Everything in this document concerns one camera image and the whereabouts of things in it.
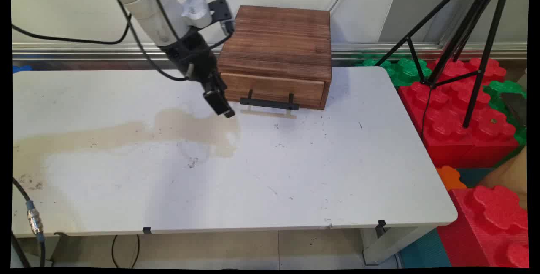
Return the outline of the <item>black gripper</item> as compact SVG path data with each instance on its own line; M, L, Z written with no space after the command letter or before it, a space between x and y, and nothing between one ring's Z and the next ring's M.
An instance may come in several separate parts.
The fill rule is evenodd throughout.
M217 115L235 116L225 96L227 86L218 72L216 56L198 30L189 29L177 42L162 46L162 51L184 77L162 75L175 81L210 82L210 91L203 93L206 102Z

